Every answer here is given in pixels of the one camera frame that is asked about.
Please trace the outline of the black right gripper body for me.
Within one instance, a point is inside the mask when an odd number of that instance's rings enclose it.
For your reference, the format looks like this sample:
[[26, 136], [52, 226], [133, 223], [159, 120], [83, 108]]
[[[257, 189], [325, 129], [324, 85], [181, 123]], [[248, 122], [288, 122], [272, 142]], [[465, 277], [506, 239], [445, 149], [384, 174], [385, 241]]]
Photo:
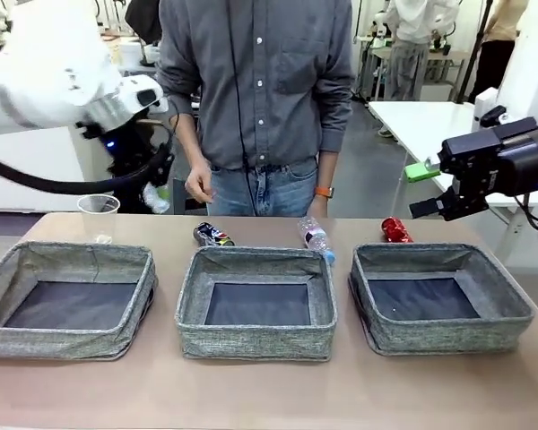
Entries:
[[454, 177], [463, 197], [538, 191], [538, 124], [532, 118], [442, 142], [439, 170]]

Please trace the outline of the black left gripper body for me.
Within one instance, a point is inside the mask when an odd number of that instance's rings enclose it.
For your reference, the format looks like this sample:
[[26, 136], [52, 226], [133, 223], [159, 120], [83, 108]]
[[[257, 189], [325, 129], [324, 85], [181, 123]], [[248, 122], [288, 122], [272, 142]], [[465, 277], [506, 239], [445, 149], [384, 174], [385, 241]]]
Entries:
[[166, 143], [152, 143], [156, 129], [166, 130], [158, 120], [137, 118], [100, 136], [112, 163], [108, 172], [119, 184], [146, 184], [165, 175]]

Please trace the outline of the person's right hand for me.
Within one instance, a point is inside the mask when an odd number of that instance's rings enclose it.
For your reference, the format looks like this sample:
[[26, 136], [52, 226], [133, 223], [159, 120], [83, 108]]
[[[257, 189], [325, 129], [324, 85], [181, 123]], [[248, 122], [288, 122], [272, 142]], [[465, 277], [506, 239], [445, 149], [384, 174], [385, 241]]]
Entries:
[[212, 171], [205, 159], [198, 159], [191, 164], [189, 175], [185, 183], [188, 193], [200, 203], [213, 202], [211, 186]]

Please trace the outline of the person's left hand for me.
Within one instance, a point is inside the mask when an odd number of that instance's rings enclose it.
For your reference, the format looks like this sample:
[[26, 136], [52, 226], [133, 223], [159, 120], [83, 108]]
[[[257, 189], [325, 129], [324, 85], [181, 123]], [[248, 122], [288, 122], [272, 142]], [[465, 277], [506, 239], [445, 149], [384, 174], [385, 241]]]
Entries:
[[316, 195], [308, 206], [307, 216], [315, 219], [326, 218], [328, 216], [329, 199], [322, 195]]

